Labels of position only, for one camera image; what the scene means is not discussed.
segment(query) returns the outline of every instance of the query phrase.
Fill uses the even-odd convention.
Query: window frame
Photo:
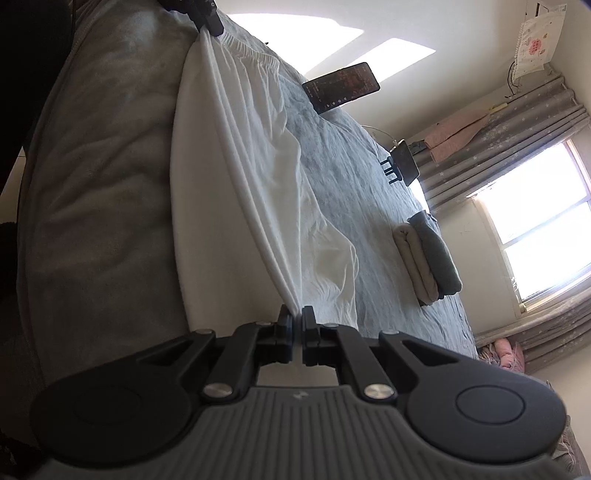
[[[486,203],[482,199],[479,199],[478,195],[475,195],[472,197],[476,206],[477,206],[479,213],[485,219],[485,224],[488,227],[489,233],[492,235],[492,237],[494,238],[494,240],[497,244],[500,258],[502,259],[502,263],[504,264],[506,271],[508,273],[508,276],[507,276],[508,285],[507,286],[513,292],[513,294],[515,296],[514,309],[515,309],[515,314],[518,316],[525,313],[525,312],[530,312],[530,311],[540,307],[542,304],[552,301],[553,299],[555,299],[558,296],[565,293],[567,290],[580,284],[582,281],[587,280],[588,278],[591,278],[591,264],[589,264],[589,265],[585,266],[584,268],[582,268],[581,270],[579,270],[570,279],[565,280],[564,282],[562,282],[560,284],[553,285],[545,290],[539,291],[539,292],[535,293],[534,295],[523,299],[519,293],[519,287],[517,285],[517,282],[515,281],[515,275],[513,273],[512,267],[511,267],[511,262],[509,261],[509,257],[507,256],[506,251],[505,251],[511,245],[516,244],[517,242],[524,239],[528,235],[531,235],[532,233],[538,231],[539,229],[543,228],[544,226],[548,225],[549,223],[552,223],[554,220],[561,217],[566,212],[576,208],[577,206],[582,205],[583,203],[588,203],[589,207],[591,208],[591,180],[589,178],[589,174],[588,174],[587,170],[585,169],[583,161],[581,160],[579,153],[577,152],[577,150],[573,144],[573,141],[569,138],[561,143],[564,144],[564,146],[566,147],[566,150],[569,153],[571,160],[573,161],[574,165],[576,166],[577,172],[578,172],[579,177],[584,185],[587,195],[583,199],[579,200],[575,204],[571,205],[567,209],[560,212],[559,214],[554,215],[550,219],[531,228],[527,232],[522,233],[521,235],[515,237],[514,239],[511,239],[510,241],[503,243],[501,241],[501,237],[499,236],[498,231],[496,230],[495,222],[493,221],[493,219],[488,211],[488,208],[486,207]]]

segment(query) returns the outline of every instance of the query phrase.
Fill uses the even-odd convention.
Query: curtain
[[[468,195],[587,124],[587,110],[564,78],[551,72],[543,85],[493,113],[486,127],[446,160],[436,164],[429,150],[414,155],[431,212],[461,205]]]
[[[497,338],[519,342],[528,374],[591,343],[591,287],[502,328],[476,336],[478,347]]]

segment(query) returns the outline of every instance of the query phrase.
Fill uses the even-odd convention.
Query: pink cloth
[[[525,358],[521,345],[511,343],[507,338],[499,338],[494,343],[482,347],[478,353],[480,360],[489,365],[497,365],[512,372],[525,372]]]
[[[457,134],[452,135],[447,140],[445,140],[445,142],[433,147],[431,149],[431,157],[435,163],[442,162],[451,154],[468,145],[470,140],[472,140],[472,138],[474,138],[474,136],[485,127],[489,118],[490,115],[486,115],[480,120],[462,128]]]
[[[453,134],[458,133],[462,128],[477,122],[484,116],[488,116],[488,114],[489,111],[485,109],[454,113],[433,127],[425,137],[425,145],[433,149],[445,142]]]

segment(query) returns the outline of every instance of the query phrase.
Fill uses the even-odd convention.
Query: white sheet
[[[286,130],[278,60],[202,29],[183,69],[171,150],[177,269],[191,329],[229,335],[313,305],[357,327],[355,248],[322,215]]]

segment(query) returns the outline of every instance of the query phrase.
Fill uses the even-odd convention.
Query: bed
[[[220,16],[230,35],[277,57]],[[183,65],[196,39],[185,15],[156,0],[79,8],[72,52],[28,152],[19,206],[22,324],[47,383],[188,331],[170,155]],[[359,330],[370,337],[400,330],[474,357],[458,295],[418,304],[392,226],[422,207],[401,182],[388,184],[380,166],[388,153],[342,109],[318,116],[303,78],[278,61],[302,168],[320,210],[356,250]]]

